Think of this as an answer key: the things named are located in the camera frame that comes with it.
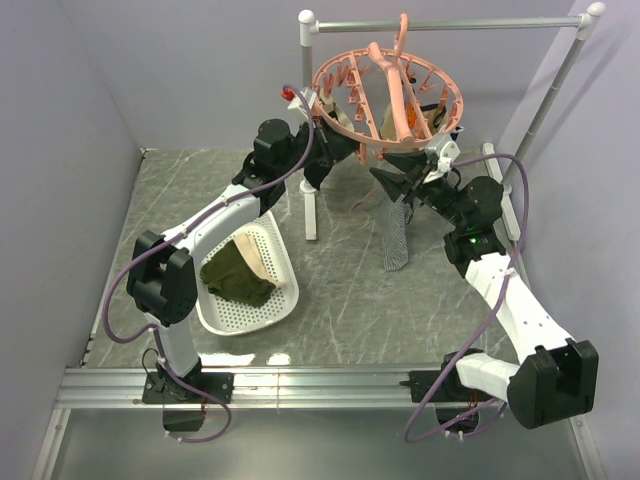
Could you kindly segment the grey striped boxer underwear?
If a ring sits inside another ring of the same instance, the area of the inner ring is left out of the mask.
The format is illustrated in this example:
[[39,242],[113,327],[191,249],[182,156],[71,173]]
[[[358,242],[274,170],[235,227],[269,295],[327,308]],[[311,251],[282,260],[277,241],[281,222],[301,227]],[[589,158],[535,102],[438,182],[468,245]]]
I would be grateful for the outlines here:
[[373,216],[382,235],[384,271],[402,270],[409,263],[406,227],[413,216],[412,206],[400,200],[392,201],[380,186],[376,186],[350,210],[366,211]]

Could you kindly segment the pink round clip hanger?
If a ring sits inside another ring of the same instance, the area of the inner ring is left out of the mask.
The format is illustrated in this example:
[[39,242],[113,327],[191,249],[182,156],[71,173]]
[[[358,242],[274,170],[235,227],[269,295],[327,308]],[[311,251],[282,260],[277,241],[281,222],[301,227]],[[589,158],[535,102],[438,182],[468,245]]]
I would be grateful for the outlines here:
[[464,100],[455,81],[406,51],[408,15],[401,14],[390,30],[392,47],[373,41],[347,50],[326,60],[311,80],[314,113],[360,143],[356,154],[363,165],[369,154],[415,152],[435,134],[455,137],[463,130]]

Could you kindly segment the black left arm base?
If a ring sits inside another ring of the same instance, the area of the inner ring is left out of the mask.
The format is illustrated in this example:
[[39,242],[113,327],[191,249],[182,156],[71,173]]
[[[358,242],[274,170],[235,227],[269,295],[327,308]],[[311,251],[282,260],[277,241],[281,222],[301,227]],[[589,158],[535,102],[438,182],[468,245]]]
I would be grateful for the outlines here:
[[[184,381],[228,404],[234,379],[229,372],[196,373]],[[204,425],[206,408],[213,402],[205,395],[180,386],[162,368],[147,373],[141,397],[143,405],[163,408],[163,427],[170,433],[196,433]]]

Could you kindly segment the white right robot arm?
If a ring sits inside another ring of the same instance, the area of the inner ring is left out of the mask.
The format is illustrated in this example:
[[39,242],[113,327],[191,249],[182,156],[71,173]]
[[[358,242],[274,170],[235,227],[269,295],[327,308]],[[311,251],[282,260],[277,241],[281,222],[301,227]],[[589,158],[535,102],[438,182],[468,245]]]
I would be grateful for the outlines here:
[[377,168],[371,173],[391,199],[418,199],[453,225],[445,237],[447,258],[491,308],[473,337],[498,321],[518,358],[517,363],[497,360],[469,339],[444,360],[409,421],[416,422],[441,388],[455,400],[473,390],[491,402],[500,400],[527,429],[590,412],[599,354],[591,342],[575,340],[552,319],[516,271],[519,253],[507,252],[497,238],[503,186],[488,176],[458,189],[444,177],[426,183]]

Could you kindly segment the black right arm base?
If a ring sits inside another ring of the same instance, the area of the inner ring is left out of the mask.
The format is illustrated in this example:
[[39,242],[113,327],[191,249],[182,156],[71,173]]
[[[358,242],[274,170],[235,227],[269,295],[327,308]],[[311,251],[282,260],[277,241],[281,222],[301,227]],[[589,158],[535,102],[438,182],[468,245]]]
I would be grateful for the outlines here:
[[[412,370],[408,373],[408,379],[400,381],[399,384],[409,389],[411,401],[418,404],[435,383],[438,376],[439,372],[435,370]],[[455,416],[475,408],[479,403],[490,399],[491,397],[489,395],[480,390],[462,386],[457,378],[456,371],[453,371],[435,391],[431,402],[462,404],[462,407],[458,408],[438,407],[436,409],[437,421],[442,425],[452,420]],[[476,412],[461,422],[448,427],[447,431],[455,434],[472,433],[477,430],[479,421],[480,414]]]

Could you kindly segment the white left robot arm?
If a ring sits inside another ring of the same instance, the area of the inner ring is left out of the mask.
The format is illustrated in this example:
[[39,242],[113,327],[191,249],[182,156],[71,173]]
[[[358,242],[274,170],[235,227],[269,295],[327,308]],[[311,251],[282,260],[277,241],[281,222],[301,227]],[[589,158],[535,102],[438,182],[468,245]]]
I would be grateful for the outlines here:
[[303,122],[297,132],[281,119],[266,120],[240,172],[210,206],[163,234],[145,231],[138,237],[126,291],[150,321],[159,342],[158,365],[168,376],[166,390],[176,400],[192,401],[202,388],[202,362],[186,321],[204,287],[197,267],[277,203],[285,178],[298,170],[325,176],[359,148],[321,117]]

